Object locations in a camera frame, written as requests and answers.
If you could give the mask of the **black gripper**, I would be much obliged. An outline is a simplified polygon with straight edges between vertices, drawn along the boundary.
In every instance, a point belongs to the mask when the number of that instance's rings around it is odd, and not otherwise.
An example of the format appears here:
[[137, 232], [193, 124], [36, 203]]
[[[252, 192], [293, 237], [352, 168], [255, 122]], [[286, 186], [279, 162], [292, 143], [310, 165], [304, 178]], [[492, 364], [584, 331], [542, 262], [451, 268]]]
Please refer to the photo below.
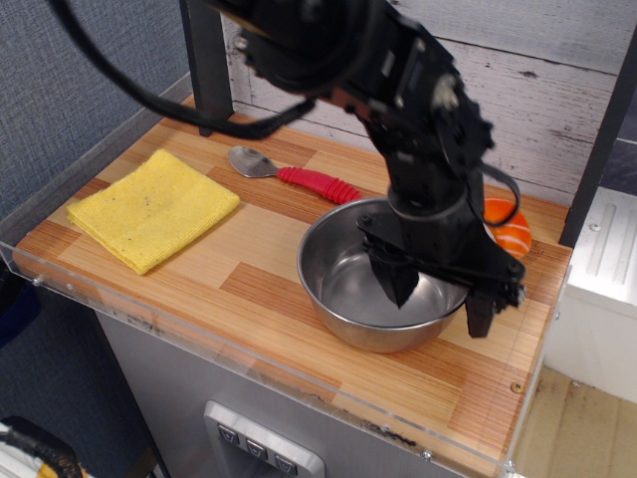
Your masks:
[[495, 314], [522, 304], [525, 267], [490, 237], [464, 199], [429, 215], [418, 207], [399, 208], [392, 196], [373, 202], [356, 226], [372, 272], [396, 307], [409, 300], [420, 273], [465, 287], [468, 332], [482, 339]]

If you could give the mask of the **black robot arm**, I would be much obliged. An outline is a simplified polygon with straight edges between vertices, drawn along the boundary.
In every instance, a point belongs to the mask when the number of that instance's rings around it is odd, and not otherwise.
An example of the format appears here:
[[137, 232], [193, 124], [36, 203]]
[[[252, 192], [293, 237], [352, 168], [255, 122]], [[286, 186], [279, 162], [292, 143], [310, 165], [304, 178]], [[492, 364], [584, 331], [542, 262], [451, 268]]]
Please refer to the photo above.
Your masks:
[[525, 296], [525, 267], [488, 235], [484, 177], [492, 127], [453, 56], [386, 1], [217, 1], [243, 30], [247, 64], [276, 88], [355, 116], [386, 162], [381, 208], [358, 228], [373, 273], [402, 306], [418, 273], [463, 285], [468, 331]]

